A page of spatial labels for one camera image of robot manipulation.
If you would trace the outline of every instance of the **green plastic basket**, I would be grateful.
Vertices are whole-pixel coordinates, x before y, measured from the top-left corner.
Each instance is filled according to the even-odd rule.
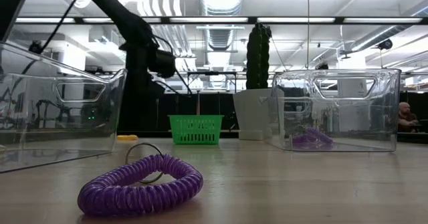
[[[223,116],[169,116],[175,144],[219,144]]]

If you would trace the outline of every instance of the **transparent storage container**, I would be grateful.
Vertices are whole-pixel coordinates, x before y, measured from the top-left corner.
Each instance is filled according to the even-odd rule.
[[[125,77],[0,43],[0,173],[111,152]]]
[[[274,78],[270,143],[295,151],[396,149],[400,70],[303,70]]]

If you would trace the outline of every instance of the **white pot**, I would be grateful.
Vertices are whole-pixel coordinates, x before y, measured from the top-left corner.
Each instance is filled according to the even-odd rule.
[[[272,136],[269,105],[260,102],[270,97],[271,90],[243,90],[233,95],[240,140],[264,140]]]

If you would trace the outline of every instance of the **metal key ring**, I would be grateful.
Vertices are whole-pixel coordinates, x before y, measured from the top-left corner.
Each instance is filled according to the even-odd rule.
[[[126,153],[125,164],[129,164],[129,163],[128,163],[129,154],[130,154],[130,153],[131,153],[131,151],[132,151],[135,147],[137,147],[137,146],[150,146],[150,147],[153,147],[153,148],[154,148],[155,150],[157,150],[157,152],[158,152],[158,153],[163,157],[163,154],[162,154],[161,150],[159,150],[159,148],[158,148],[157,146],[155,146],[154,144],[150,144],[150,143],[147,143],[147,142],[143,142],[143,143],[136,144],[136,145],[134,145],[133,147],[129,148],[128,152]],[[155,181],[159,180],[162,176],[163,176],[163,173],[160,173],[160,174],[159,174],[159,176],[158,176],[158,177],[156,177],[156,178],[155,178],[155,179],[153,179],[153,180],[149,180],[149,181],[139,181],[139,183],[141,183],[141,184],[143,184],[143,185],[148,185],[148,184],[151,184],[151,183],[153,183],[153,182],[155,182]]]

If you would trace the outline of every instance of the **table surface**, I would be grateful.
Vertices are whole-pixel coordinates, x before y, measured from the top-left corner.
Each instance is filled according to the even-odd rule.
[[[235,139],[219,146],[147,141],[202,172],[204,187],[194,199],[146,217],[84,216],[76,205],[80,188],[123,164],[132,143],[122,143],[112,154],[0,175],[0,223],[428,223],[428,145],[299,153]]]

